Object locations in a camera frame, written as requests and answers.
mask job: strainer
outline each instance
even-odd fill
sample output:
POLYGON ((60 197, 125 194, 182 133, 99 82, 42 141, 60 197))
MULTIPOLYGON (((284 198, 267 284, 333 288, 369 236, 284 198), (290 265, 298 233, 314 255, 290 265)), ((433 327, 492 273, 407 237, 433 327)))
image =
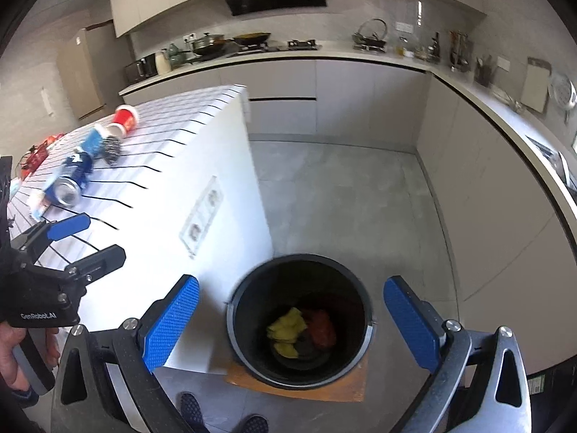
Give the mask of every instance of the strainer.
POLYGON ((577 104, 577 92, 569 76, 552 73, 549 78, 549 95, 565 111, 565 125, 569 122, 569 111, 577 104))

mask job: wooden board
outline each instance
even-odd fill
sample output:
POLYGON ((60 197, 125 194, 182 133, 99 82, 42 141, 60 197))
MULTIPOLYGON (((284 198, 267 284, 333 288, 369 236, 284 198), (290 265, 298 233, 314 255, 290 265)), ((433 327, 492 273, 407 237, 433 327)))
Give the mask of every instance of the wooden board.
POLYGON ((245 367, 234 362, 230 365, 229 371, 224 379, 227 383, 241 388, 295 399, 328 402, 363 402, 363 400, 365 400, 367 366, 368 357, 365 356, 346 376, 328 386, 307 391, 288 391, 273 388, 255 379, 247 372, 245 367))

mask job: hand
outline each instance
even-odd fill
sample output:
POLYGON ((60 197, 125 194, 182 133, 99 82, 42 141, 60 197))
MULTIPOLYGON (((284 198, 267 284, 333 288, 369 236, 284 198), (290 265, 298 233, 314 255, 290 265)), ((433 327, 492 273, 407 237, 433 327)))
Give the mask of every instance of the hand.
MULTIPOLYGON (((50 368, 54 368, 60 359, 56 334, 58 328, 46 329, 45 362, 50 368)), ((24 340, 24 337, 26 329, 14 328, 5 321, 0 324, 0 374, 9 388, 18 391, 27 391, 30 388, 28 379, 12 355, 12 349, 24 340)))

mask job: red package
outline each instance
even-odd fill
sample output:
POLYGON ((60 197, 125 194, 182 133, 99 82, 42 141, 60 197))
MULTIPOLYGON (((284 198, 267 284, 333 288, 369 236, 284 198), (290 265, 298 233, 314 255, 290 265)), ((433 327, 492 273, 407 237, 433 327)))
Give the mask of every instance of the red package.
POLYGON ((336 344, 336 332, 327 311, 311 311, 307 328, 316 348, 326 350, 336 344))

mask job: countertop edge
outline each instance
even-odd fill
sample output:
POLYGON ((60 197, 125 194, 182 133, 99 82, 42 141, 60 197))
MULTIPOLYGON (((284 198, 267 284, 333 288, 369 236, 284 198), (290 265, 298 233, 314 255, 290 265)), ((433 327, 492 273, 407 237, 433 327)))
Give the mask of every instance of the countertop edge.
MULTIPOLYGON (((478 91, 478 89, 471 89, 471 86, 469 86, 471 83, 465 80, 464 76, 452 73, 448 67, 431 65, 429 63, 421 62, 420 60, 415 60, 412 58, 394 56, 391 54, 358 51, 354 50, 350 46, 345 47, 343 43, 321 42, 321 44, 322 48, 318 51, 281 51, 255 53, 239 57, 224 57, 211 60, 209 62, 200 63, 198 65, 183 66, 164 75, 157 75, 147 80, 141 81, 140 83, 128 86, 127 88, 120 91, 119 95, 124 96, 135 91, 139 91, 140 89, 146 88, 148 86, 166 81, 168 79, 196 72, 207 71, 210 69, 216 69, 230 65, 241 65, 250 62, 263 62, 282 59, 354 60, 359 62, 376 63, 379 65, 398 66, 401 68, 422 71, 423 73, 431 73, 450 88, 452 88, 455 92, 460 94, 481 114, 483 114, 484 117, 486 117, 496 127, 498 127, 506 139, 508 139, 512 146, 517 150, 520 156, 522 156, 521 159, 524 159, 527 163, 529 163, 533 171, 538 175, 538 179, 540 178, 541 185, 544 185, 548 189, 549 197, 552 198, 555 202, 552 203, 552 205, 554 207, 557 205, 557 207, 555 207, 556 211, 560 212, 564 217, 566 226, 564 223, 561 224, 564 226, 564 228, 569 228, 565 231, 569 231, 571 235, 568 235, 568 238, 573 248, 573 253, 575 254, 575 259, 577 262, 577 205, 575 205, 575 202, 573 202, 573 199, 569 195, 567 188, 563 185, 561 179, 553 170, 553 167, 540 154, 533 143, 527 139, 526 135, 517 132, 510 122, 507 122, 506 119, 491 109, 491 107, 488 106, 484 100, 480 99, 480 97, 474 92, 478 91)), ((507 115, 521 118, 513 111, 507 112, 507 115)), ((524 119, 523 122, 525 124, 531 124, 531 122, 527 119, 524 119)), ((541 129, 547 129, 543 124, 541 124, 539 127, 541 129)), ((538 136, 541 136, 536 127, 533 127, 533 129, 538 136)), ((566 148, 565 150, 562 150, 562 153, 564 153, 565 156, 567 156, 567 154, 571 154, 569 151, 567 151, 566 148)))

